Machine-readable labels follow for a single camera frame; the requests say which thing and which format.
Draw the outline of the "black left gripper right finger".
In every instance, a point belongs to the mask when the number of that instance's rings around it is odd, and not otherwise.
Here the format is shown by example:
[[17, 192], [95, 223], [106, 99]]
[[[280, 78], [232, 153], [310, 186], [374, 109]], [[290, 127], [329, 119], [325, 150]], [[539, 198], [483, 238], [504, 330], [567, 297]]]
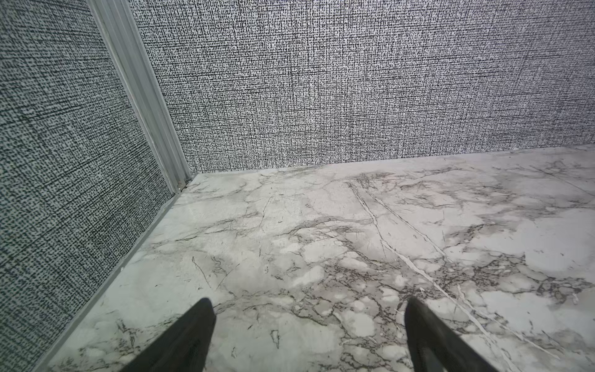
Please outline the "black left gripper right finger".
[[414, 371], [494, 371], [495, 368], [415, 297], [404, 313]]

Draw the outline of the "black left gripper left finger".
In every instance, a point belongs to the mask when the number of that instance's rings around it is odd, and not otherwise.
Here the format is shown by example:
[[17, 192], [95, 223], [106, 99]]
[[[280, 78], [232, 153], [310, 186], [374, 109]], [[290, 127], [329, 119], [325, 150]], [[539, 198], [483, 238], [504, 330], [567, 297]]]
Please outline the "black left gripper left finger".
[[215, 324], [212, 302], [203, 298], [125, 365], [123, 370], [202, 372]]

